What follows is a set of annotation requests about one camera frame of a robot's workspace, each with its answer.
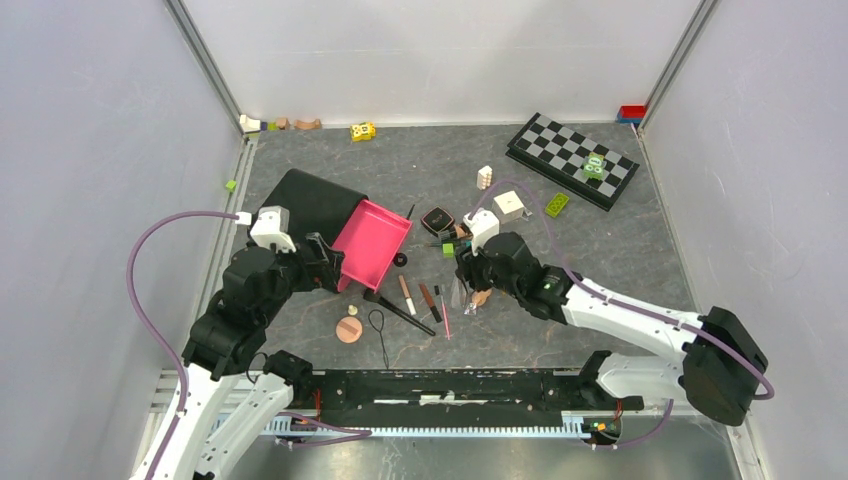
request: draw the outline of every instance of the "green lego brick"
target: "green lego brick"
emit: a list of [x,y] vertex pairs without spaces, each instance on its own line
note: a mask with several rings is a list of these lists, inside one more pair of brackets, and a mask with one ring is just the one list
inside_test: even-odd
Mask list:
[[548,202],[548,206],[545,207],[545,213],[550,215],[553,218],[556,218],[559,215],[559,212],[565,208],[565,205],[568,203],[568,197],[561,193],[557,193],[554,195],[554,198]]

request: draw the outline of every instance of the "pink pen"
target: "pink pen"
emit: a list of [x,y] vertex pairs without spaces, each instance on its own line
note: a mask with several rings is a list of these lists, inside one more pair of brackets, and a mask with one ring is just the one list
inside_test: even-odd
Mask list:
[[445,317],[445,333],[450,340],[450,323],[448,323],[448,308],[445,306],[445,291],[442,290],[441,285],[437,288],[439,289],[439,300],[442,301],[442,316]]

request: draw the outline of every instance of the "red lego brick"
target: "red lego brick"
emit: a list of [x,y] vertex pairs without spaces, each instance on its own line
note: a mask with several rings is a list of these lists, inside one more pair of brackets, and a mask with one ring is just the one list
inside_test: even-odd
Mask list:
[[618,118],[645,118],[645,107],[643,105],[622,105],[618,110]]

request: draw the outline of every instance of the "white box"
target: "white box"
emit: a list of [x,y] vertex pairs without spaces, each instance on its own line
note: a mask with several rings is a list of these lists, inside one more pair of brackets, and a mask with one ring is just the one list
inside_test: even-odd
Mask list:
[[495,197],[492,202],[492,211],[503,225],[521,218],[521,214],[524,213],[524,204],[521,203],[515,191],[511,190]]

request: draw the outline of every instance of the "green toy block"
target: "green toy block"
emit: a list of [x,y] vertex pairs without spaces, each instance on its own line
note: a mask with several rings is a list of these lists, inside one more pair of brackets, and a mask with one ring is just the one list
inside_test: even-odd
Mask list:
[[568,203],[568,197],[561,193],[557,193],[554,195],[554,198],[548,202],[548,206],[545,207],[545,213],[550,215],[553,218],[556,218],[559,215],[559,212],[565,208],[565,205]]
[[583,163],[583,174],[588,178],[601,180],[604,176],[604,156],[590,153]]

